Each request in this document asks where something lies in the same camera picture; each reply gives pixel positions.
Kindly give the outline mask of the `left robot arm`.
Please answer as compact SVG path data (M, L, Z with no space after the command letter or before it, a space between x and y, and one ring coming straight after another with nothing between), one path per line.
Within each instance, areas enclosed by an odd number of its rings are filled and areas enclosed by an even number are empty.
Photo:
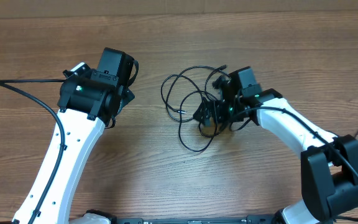
M17 80L0 80L0 86L45 108L56 121L53 137L24 202L11 223L116 223L117 218L91 209L76 219L70 210L79 180L98 139L113 128L116 116L134 99L139 63L123 51L105 48L96 68L81 62L63 71L58 111L24 92Z

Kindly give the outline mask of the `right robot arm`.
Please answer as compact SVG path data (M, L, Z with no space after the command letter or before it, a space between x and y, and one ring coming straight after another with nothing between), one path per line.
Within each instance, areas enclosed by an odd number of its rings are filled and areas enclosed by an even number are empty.
M338 136L294 110L273 88L263 90L250 67L213 82L218 100L205 93L193 119L221 128L254 122L287 145L301 162L302 199L274 215L249 216L248 223L334 223L358 207L358 140Z

